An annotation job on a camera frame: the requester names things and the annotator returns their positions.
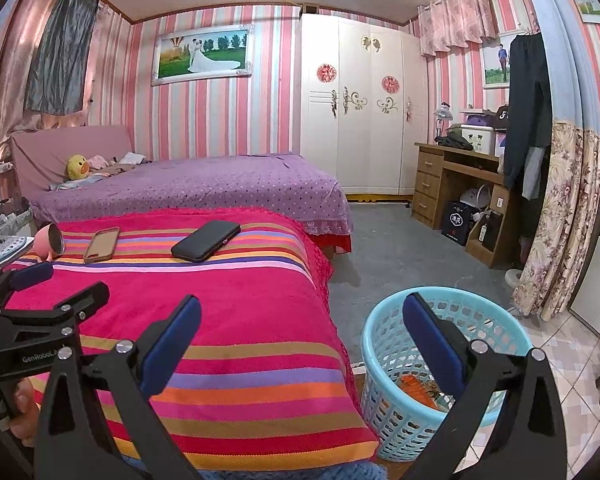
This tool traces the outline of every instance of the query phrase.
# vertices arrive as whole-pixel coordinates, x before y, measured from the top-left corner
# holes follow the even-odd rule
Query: bed
[[[17,132],[10,139],[18,185],[39,221],[66,222],[165,207],[264,207],[298,220],[320,247],[351,250],[346,196],[335,178],[299,155],[223,156],[141,164],[80,189],[48,191],[70,156],[132,151],[122,126]]]
[[[209,219],[239,222],[242,231],[202,264],[172,258],[170,247]],[[378,469],[361,477],[329,469],[375,467],[368,459],[378,441],[360,417],[349,357],[330,318],[332,268],[298,222],[256,208],[171,209],[59,226],[66,252],[53,278],[16,293],[8,307],[52,306],[102,280],[110,300],[80,326],[85,352],[138,338],[186,294],[200,300],[200,329],[167,389],[151,399],[197,468],[327,468],[324,478],[386,478]],[[114,226],[121,234],[113,259],[85,265],[91,236]],[[14,266],[35,262],[28,254]],[[37,402],[45,379],[32,378]],[[119,449],[138,459],[112,397],[100,392],[100,400]]]

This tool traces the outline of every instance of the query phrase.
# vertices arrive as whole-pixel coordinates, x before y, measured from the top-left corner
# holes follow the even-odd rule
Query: white logo
[[[456,227],[460,227],[462,225],[462,217],[458,213],[453,213],[450,217],[451,223]]]
[[[53,352],[44,352],[42,354],[33,354],[29,357],[23,357],[23,363],[30,363],[34,361],[42,361],[42,359],[49,359],[58,353],[58,350],[54,350]]]

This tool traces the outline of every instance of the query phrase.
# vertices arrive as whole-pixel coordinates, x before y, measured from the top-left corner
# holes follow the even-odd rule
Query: red paper-cut decoration
[[[388,75],[382,79],[382,88],[388,94],[395,94],[400,89],[400,83],[398,83],[398,80],[394,76]]]
[[[318,67],[318,81],[321,83],[330,83],[336,76],[338,75],[338,71],[335,69],[333,65],[323,63]]]

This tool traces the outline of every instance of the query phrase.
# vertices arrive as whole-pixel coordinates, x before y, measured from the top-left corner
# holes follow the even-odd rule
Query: human hand
[[[34,398],[31,381],[29,379],[21,380],[16,387],[14,396],[20,415],[10,422],[9,428],[11,433],[22,441],[23,446],[33,447],[40,409]]]

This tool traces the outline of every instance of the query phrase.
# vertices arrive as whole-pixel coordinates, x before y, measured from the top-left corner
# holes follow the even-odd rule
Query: laundry basket
[[[440,396],[445,411],[424,406],[405,394],[397,382],[405,374],[432,380],[427,364],[402,322],[404,298],[419,292],[442,319],[453,321],[467,340],[484,339],[496,352],[526,355],[532,347],[525,329],[501,307],[456,288],[420,286],[397,292],[372,310],[362,332],[366,381],[362,411],[380,439],[378,456],[392,462],[415,460],[436,433],[454,400]],[[481,426],[498,418],[504,392],[491,397]]]

